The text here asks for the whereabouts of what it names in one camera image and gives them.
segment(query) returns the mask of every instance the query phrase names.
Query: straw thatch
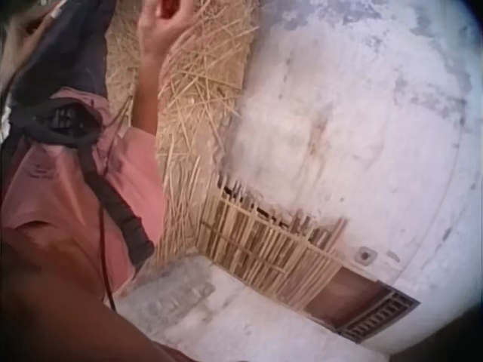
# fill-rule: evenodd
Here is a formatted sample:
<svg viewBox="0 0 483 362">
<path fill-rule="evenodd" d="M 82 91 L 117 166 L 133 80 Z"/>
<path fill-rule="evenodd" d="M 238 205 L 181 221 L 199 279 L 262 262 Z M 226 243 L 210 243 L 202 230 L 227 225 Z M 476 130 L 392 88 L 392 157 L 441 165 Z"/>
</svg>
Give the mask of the straw thatch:
<svg viewBox="0 0 483 362">
<path fill-rule="evenodd" d="M 173 46 L 161 74 L 158 161 L 166 194 L 165 234 L 153 262 L 195 246 L 218 129 L 236 115 L 258 0 L 199 0 L 195 26 Z M 108 33 L 108 90 L 114 113 L 134 90 L 140 2 L 121 0 Z"/>
</svg>

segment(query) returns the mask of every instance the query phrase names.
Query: sleeve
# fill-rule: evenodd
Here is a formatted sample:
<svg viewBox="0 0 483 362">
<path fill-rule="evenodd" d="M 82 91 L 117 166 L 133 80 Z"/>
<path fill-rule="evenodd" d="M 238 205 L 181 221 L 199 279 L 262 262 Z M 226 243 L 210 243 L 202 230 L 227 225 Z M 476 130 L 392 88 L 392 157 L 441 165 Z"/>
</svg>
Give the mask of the sleeve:
<svg viewBox="0 0 483 362">
<path fill-rule="evenodd" d="M 163 233 L 165 196 L 155 159 L 155 137 L 129 128 L 115 144 L 107 179 L 140 217 L 149 239 L 157 245 Z"/>
</svg>

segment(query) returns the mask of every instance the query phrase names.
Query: metal grate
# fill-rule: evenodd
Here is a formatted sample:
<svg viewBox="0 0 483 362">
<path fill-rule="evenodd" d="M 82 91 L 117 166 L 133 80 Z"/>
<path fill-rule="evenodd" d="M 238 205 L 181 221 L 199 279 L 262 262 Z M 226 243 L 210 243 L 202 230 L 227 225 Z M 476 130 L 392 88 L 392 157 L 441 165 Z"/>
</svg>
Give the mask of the metal grate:
<svg viewBox="0 0 483 362">
<path fill-rule="evenodd" d="M 420 304 L 417 300 L 391 287 L 386 285 L 385 287 L 390 289 L 387 296 L 338 328 L 336 332 L 342 337 L 360 343 L 385 330 Z"/>
</svg>

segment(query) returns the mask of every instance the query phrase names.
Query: woven bamboo panel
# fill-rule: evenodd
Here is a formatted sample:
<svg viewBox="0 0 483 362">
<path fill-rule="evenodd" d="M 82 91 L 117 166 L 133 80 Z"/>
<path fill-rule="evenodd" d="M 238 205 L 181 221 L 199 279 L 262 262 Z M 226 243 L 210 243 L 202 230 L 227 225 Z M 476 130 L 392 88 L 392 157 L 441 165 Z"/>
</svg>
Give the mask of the woven bamboo panel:
<svg viewBox="0 0 483 362">
<path fill-rule="evenodd" d="M 219 177 L 208 191 L 198 249 L 259 293 L 302 311 L 342 267 L 336 246 L 345 226 L 339 219 L 327 229 L 301 215 L 288 225 Z"/>
</svg>

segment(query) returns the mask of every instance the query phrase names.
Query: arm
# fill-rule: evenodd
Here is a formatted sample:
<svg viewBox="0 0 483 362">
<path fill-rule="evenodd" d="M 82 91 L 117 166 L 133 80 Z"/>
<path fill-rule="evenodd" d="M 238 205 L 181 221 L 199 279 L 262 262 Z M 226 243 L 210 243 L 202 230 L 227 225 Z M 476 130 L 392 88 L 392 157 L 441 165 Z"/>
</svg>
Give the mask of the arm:
<svg viewBox="0 0 483 362">
<path fill-rule="evenodd" d="M 22 232 L 0 230 L 0 250 L 0 360 L 191 361 L 72 282 Z"/>
<path fill-rule="evenodd" d="M 144 0 L 138 23 L 140 68 L 134 94 L 132 126 L 156 135 L 158 130 L 159 73 L 171 45 L 192 25 L 193 0 L 167 18 L 162 0 Z"/>
</svg>

